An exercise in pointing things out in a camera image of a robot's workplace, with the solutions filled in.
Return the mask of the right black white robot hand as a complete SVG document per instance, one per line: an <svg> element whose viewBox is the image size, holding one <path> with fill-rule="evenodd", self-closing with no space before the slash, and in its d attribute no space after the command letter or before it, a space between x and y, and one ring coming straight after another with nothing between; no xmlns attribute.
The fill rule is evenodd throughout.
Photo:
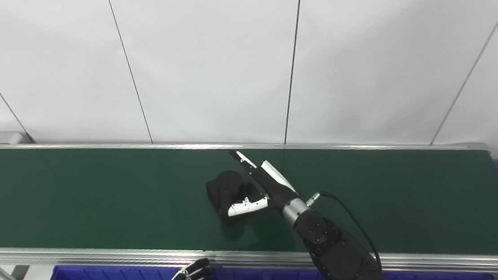
<svg viewBox="0 0 498 280"><path fill-rule="evenodd" d="M291 210L295 211L290 206L296 200L300 200L299 194L269 161L265 160L260 166L257 166L241 151L230 150L229 153L262 188L265 194L263 197L252 199L246 197L240 202L232 204L227 212L228 217L252 213L267 207L277 210L284 217L287 217Z"/></svg>

